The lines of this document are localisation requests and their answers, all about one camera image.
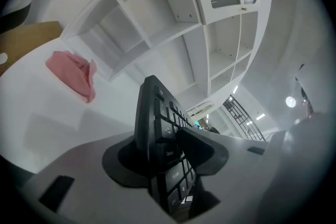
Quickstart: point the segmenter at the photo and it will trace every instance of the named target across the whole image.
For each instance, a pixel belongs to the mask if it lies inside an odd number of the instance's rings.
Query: ceiling
[[[332,22],[320,0],[272,0],[263,40],[241,85],[279,129],[286,130],[295,119],[306,116],[295,76],[321,45],[333,42],[333,34]],[[296,107],[286,106],[287,96],[297,100]]]

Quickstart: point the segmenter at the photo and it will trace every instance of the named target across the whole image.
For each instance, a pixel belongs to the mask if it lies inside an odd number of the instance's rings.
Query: black keyboard
[[[149,167],[149,192],[169,214],[187,196],[196,175],[178,145],[183,127],[197,128],[156,76],[141,85],[135,119],[135,143]]]

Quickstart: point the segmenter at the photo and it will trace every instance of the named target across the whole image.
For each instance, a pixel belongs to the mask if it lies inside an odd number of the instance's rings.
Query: round ceiling light
[[[296,100],[293,97],[289,96],[286,98],[286,105],[290,108],[293,108],[296,105]]]

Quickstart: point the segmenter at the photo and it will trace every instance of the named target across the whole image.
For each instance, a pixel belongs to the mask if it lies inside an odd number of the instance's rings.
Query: wooden board
[[[17,60],[37,47],[58,38],[63,29],[59,22],[46,22],[14,28],[0,35],[0,54],[7,61],[0,65],[0,76]]]

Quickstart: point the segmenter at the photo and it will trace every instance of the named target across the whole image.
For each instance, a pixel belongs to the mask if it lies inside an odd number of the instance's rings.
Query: towel
[[[46,66],[87,103],[95,98],[92,77],[97,71],[97,66],[94,61],[88,62],[69,51],[54,51],[46,61]]]

